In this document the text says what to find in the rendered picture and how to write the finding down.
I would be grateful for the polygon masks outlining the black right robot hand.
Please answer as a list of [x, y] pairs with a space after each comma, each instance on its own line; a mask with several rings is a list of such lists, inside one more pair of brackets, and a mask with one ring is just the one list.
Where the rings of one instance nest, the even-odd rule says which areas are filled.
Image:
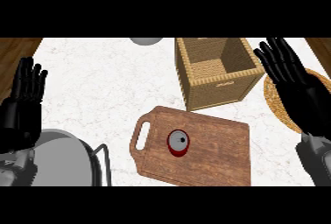
[[305, 71], [285, 39], [267, 38], [252, 52], [295, 125], [313, 137], [331, 138], [331, 93], [322, 81]]

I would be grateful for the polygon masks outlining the round woven placemat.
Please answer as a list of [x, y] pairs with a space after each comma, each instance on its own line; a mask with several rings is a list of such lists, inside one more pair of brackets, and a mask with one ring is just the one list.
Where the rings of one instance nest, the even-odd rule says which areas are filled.
[[[331, 80], [311, 69], [307, 68], [305, 71], [322, 81], [325, 88], [331, 93]], [[301, 133], [298, 126], [285, 112], [285, 107], [276, 92], [274, 84], [269, 77], [264, 77], [263, 80], [263, 98], [277, 120], [295, 133]]]

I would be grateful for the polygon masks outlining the brown wooden cutting board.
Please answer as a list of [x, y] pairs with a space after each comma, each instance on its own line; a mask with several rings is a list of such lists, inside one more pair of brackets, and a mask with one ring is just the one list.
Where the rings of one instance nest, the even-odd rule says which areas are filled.
[[[251, 184], [249, 126], [236, 121], [158, 106], [136, 125], [149, 123], [141, 149], [136, 148], [140, 129], [134, 129], [128, 151], [138, 175], [177, 186], [248, 186]], [[190, 146], [174, 157], [167, 137], [183, 130]]]

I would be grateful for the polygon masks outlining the tall wicker basket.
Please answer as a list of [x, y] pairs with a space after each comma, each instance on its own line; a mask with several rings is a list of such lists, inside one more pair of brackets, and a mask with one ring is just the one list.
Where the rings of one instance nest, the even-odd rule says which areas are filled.
[[174, 65], [187, 111], [239, 102], [264, 75], [245, 38], [175, 38]]

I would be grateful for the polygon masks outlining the grey round object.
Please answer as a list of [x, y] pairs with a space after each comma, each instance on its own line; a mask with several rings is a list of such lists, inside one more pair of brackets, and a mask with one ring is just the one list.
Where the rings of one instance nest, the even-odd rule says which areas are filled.
[[150, 46], [161, 41], [161, 38], [131, 38], [130, 40], [138, 46]]

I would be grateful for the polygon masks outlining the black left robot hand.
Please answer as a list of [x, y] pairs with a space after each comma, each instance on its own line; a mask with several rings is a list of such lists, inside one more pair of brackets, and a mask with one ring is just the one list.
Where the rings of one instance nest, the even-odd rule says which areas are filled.
[[35, 145], [41, 133], [41, 101], [47, 70], [22, 58], [14, 70], [11, 92], [0, 104], [0, 154]]

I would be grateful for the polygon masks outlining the red can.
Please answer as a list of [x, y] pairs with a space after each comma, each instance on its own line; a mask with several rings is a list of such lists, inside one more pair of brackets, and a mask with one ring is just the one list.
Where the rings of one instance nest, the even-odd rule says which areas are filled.
[[187, 133], [181, 129], [175, 129], [167, 137], [167, 146], [170, 154], [174, 157], [181, 157], [190, 146], [190, 139]]

